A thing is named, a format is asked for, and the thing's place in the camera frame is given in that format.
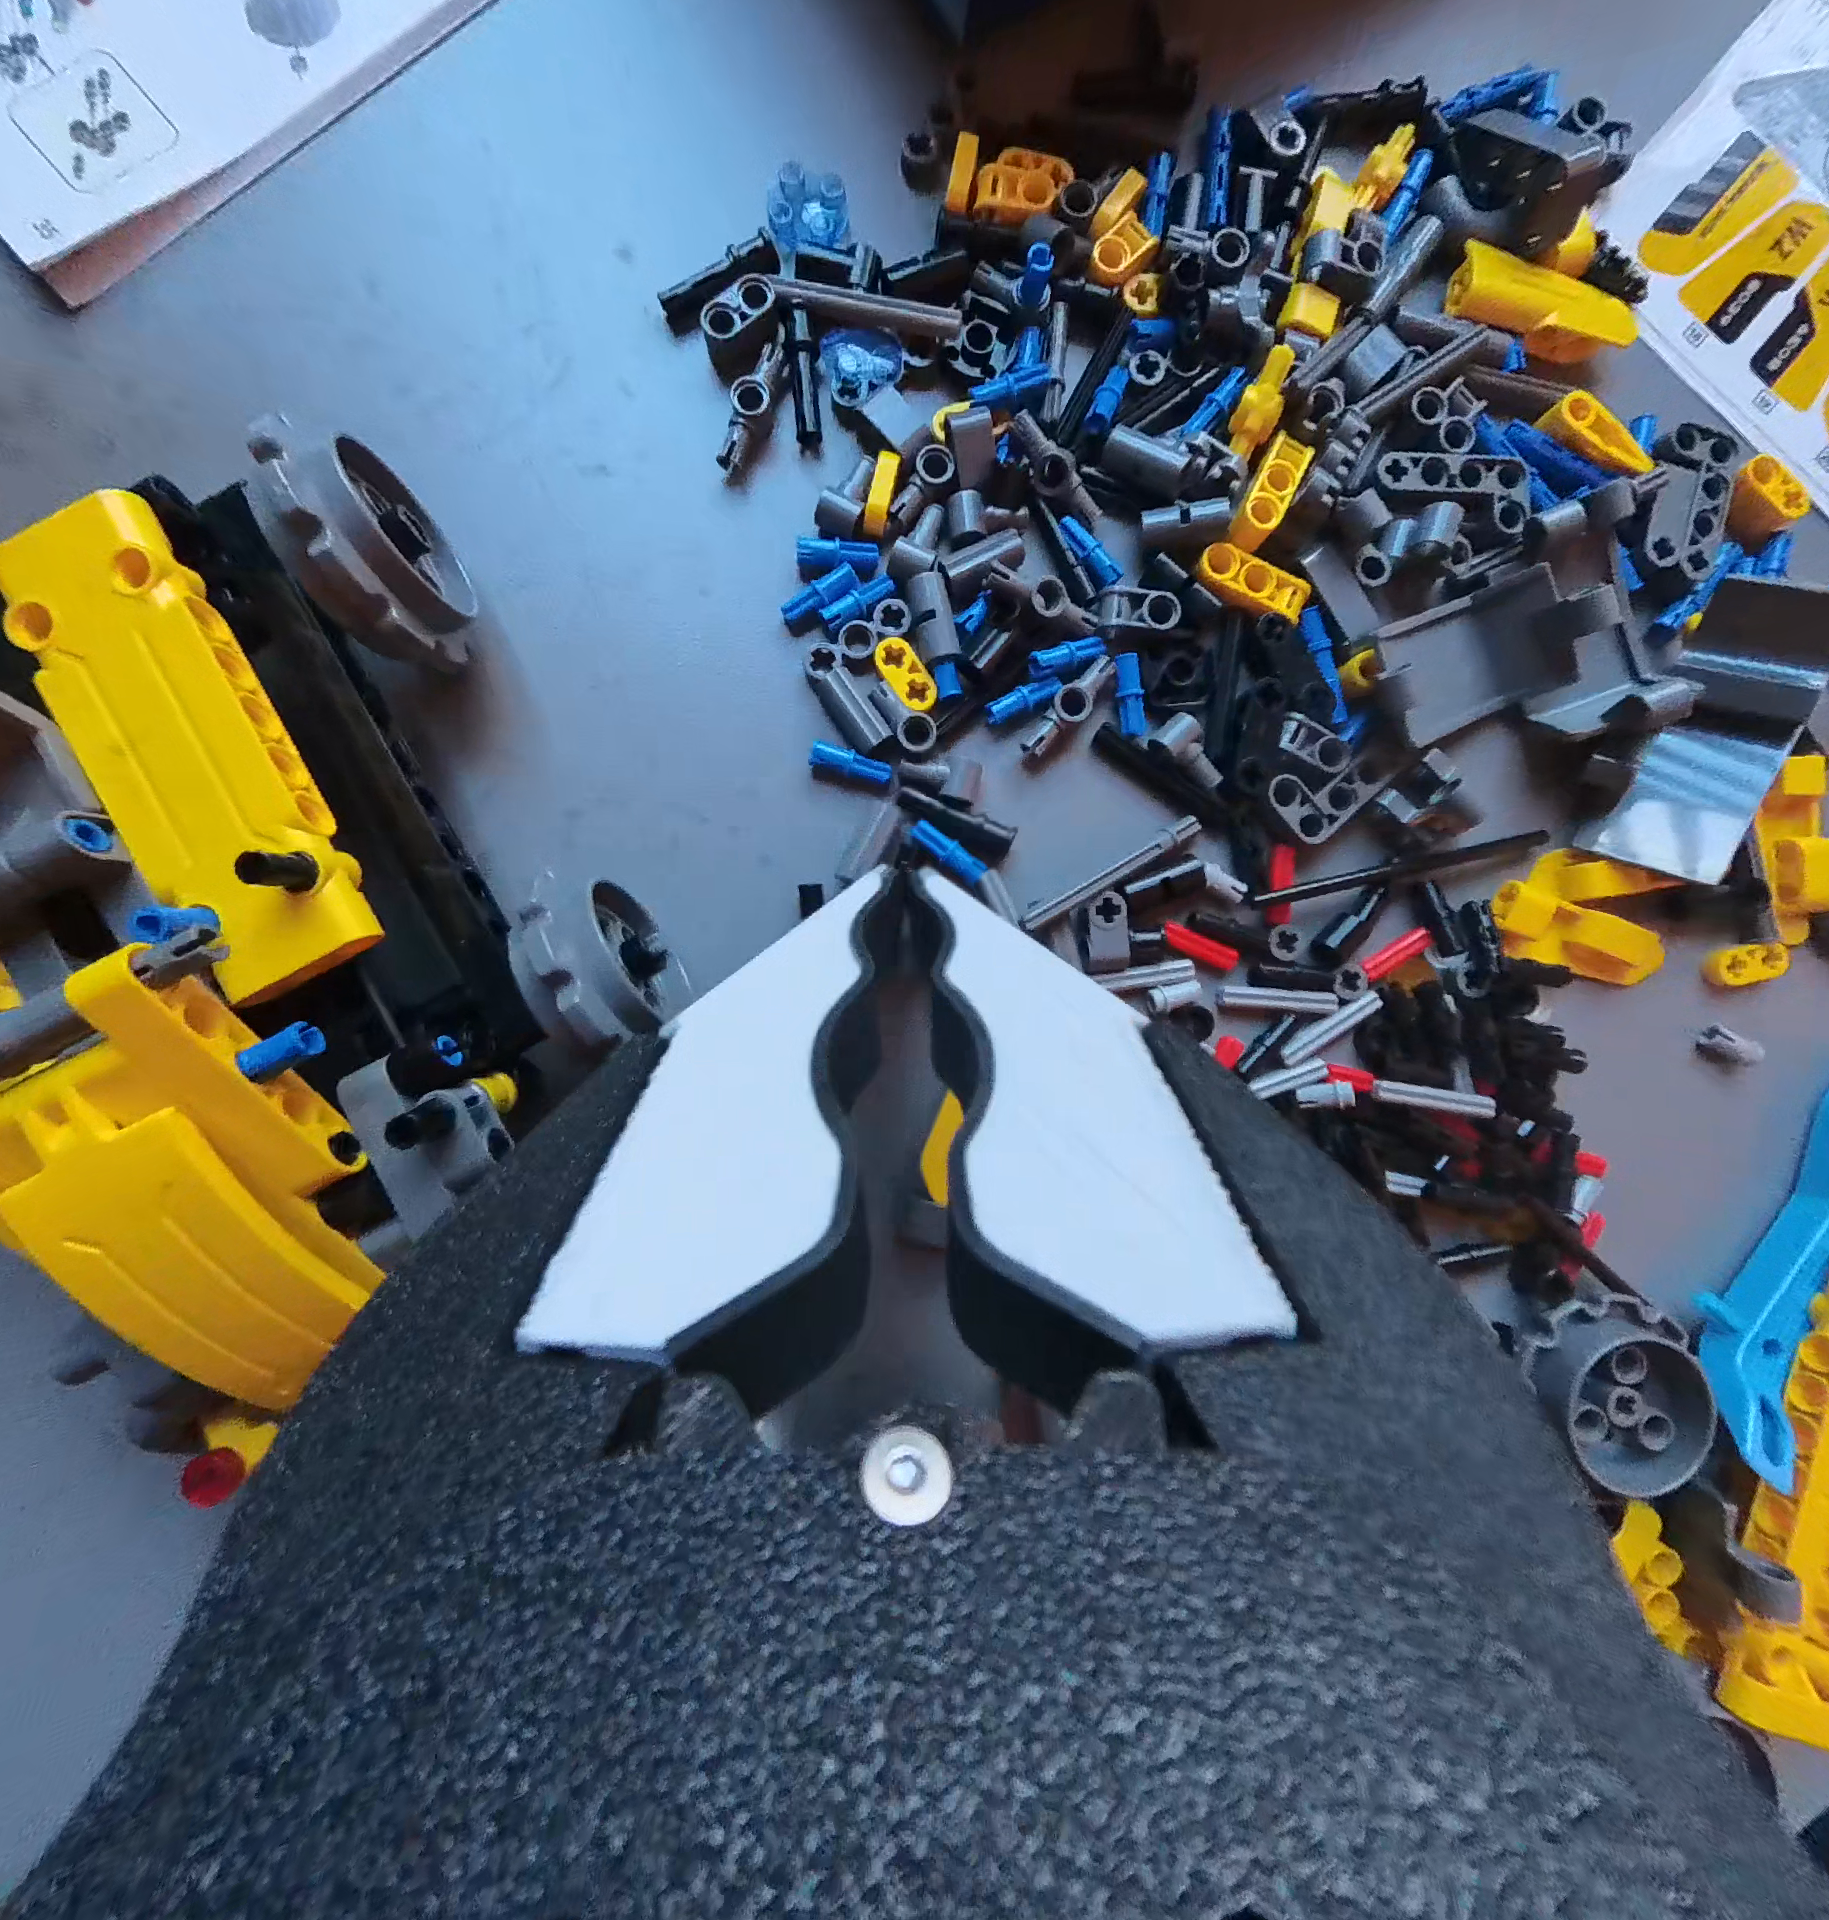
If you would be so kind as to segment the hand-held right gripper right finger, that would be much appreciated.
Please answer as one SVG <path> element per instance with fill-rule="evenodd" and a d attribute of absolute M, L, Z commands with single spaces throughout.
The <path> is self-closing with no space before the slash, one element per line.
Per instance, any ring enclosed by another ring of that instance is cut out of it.
<path fill-rule="evenodd" d="M 1040 1402 L 1102 1371 L 1293 1340 L 1299 1313 L 1154 1026 L 937 870 L 910 873 L 945 1148 L 950 1313 Z"/>

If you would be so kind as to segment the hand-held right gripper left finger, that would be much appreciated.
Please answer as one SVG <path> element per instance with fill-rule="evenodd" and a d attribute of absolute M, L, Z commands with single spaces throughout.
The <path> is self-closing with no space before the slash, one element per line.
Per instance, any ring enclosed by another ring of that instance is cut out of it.
<path fill-rule="evenodd" d="M 875 867 L 674 1021 L 523 1355 L 818 1377 L 851 1345 L 872 1276 L 851 1108 L 880 1066 L 901 902 Z"/>

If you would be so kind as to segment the yellow toy brick car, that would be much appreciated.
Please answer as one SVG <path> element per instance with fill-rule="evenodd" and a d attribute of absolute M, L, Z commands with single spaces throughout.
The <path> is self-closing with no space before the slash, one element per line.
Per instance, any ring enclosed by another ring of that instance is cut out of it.
<path fill-rule="evenodd" d="M 141 1361 L 133 1442 L 221 1507 L 385 1271 L 587 1065 L 686 1003 L 656 918 L 500 908 L 360 652 L 479 599 L 369 444 L 102 488 L 0 541 L 0 1244 Z"/>

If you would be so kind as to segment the grey desk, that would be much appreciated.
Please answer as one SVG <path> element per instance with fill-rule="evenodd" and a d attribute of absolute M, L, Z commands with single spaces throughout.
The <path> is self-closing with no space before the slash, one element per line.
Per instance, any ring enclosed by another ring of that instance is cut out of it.
<path fill-rule="evenodd" d="M 1207 104 L 1543 62 L 1640 136 L 1760 2 L 1172 2 Z M 264 415 L 350 430 L 432 506 L 485 599 L 466 676 L 380 672 L 500 900 L 554 870 L 658 916 L 697 995 L 797 923 L 867 805 L 811 781 L 822 709 L 776 612 L 851 448 L 779 424 L 743 488 L 728 400 L 656 289 L 747 237 L 788 159 L 913 251 L 901 136 L 1065 98 L 1125 8 L 1071 2 L 973 54 L 904 2 L 499 2 L 149 269 L 64 317 L 0 245 L 0 538 L 145 474 L 209 496 Z M 1695 942 L 1640 988 L 1553 1000 L 1593 1055 L 1571 1114 L 1612 1175 L 1602 1253 L 1656 1299 L 1735 1272 L 1829 1083 L 1829 960 L 1715 995 Z M 0 1900 L 110 1760 L 223 1513 L 126 1438 L 133 1365 L 49 1375 L 73 1307 L 0 1251 Z"/>

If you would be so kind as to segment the grey toothed wheel hub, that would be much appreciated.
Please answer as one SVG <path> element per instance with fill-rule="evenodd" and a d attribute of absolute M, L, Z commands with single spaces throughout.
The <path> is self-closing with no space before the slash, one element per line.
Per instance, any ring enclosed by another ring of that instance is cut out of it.
<path fill-rule="evenodd" d="M 1580 1290 L 1524 1326 L 1517 1364 L 1600 1498 L 1656 1503 L 1707 1465 L 1715 1393 L 1667 1313 Z"/>

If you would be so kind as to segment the grey curved panel brick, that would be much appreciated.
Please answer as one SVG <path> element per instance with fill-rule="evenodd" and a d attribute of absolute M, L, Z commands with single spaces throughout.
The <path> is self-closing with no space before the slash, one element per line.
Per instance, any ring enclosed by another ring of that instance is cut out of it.
<path fill-rule="evenodd" d="M 1717 883 L 1829 692 L 1829 584 L 1727 577 L 1673 676 L 1695 684 L 1688 717 L 1646 741 L 1574 851 Z"/>
<path fill-rule="evenodd" d="M 1649 645 L 1613 573 L 1566 591 L 1550 563 L 1531 563 L 1381 624 L 1366 651 L 1371 692 L 1411 749 L 1496 717 L 1571 744 L 1649 735 L 1700 701 L 1700 682 Z"/>

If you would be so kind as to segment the blue brick separator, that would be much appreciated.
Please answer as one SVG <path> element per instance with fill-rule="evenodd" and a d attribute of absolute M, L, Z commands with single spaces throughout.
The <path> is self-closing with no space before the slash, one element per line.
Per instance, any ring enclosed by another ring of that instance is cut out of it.
<path fill-rule="evenodd" d="M 1829 1090 L 1824 1093 L 1789 1202 L 1734 1283 L 1700 1290 L 1697 1365 L 1741 1460 L 1778 1495 L 1794 1489 L 1784 1387 L 1829 1283 Z"/>

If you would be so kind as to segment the pile of small brick parts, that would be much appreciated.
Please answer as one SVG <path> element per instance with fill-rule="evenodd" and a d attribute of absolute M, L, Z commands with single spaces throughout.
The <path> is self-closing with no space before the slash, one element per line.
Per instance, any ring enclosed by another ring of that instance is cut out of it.
<path fill-rule="evenodd" d="M 1727 877 L 1574 851 L 1649 735 L 1496 717 L 1411 749 L 1366 642 L 1511 569 L 1612 573 L 1671 664 L 1727 577 L 1789 578 L 1808 488 L 1727 424 L 1613 415 L 1584 372 L 1640 336 L 1649 275 L 1602 223 L 1634 130 L 1543 66 L 1211 109 L 1194 156 L 988 144 L 950 104 L 901 147 L 934 240 L 880 259 L 838 175 L 779 170 L 766 220 L 656 301 L 732 391 L 736 485 L 785 400 L 862 448 L 797 545 L 781 623 L 876 845 L 945 813 L 925 757 L 1076 736 L 1221 834 L 1146 852 L 1046 916 L 1104 986 L 1200 1021 L 1226 1066 L 1347 1172 L 1532 1307 L 1634 1293 L 1566 1108 L 1571 982 L 1640 986 L 1660 912 L 1723 916 L 1710 988 L 1829 951 L 1829 692 Z"/>

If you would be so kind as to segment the pile of yellow beams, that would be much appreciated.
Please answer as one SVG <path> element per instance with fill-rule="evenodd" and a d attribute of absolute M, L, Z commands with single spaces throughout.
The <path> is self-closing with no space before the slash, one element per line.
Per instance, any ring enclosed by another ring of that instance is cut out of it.
<path fill-rule="evenodd" d="M 1627 1501 L 1612 1553 L 1649 1634 L 1706 1669 L 1719 1715 L 1829 1752 L 1829 1278 L 1784 1417 L 1793 1489 L 1739 1471 Z"/>

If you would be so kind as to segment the sticker sheet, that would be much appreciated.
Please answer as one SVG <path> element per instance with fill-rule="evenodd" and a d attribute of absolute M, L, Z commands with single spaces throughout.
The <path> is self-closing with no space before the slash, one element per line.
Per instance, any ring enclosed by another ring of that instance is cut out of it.
<path fill-rule="evenodd" d="M 1656 354 L 1829 521 L 1829 2 L 1770 2 L 1609 193 Z"/>

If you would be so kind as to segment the instruction booklet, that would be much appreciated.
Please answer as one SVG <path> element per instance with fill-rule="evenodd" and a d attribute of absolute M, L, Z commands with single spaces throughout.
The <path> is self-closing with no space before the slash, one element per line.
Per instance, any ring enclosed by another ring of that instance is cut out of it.
<path fill-rule="evenodd" d="M 80 307 L 482 2 L 0 2 L 0 240 Z"/>

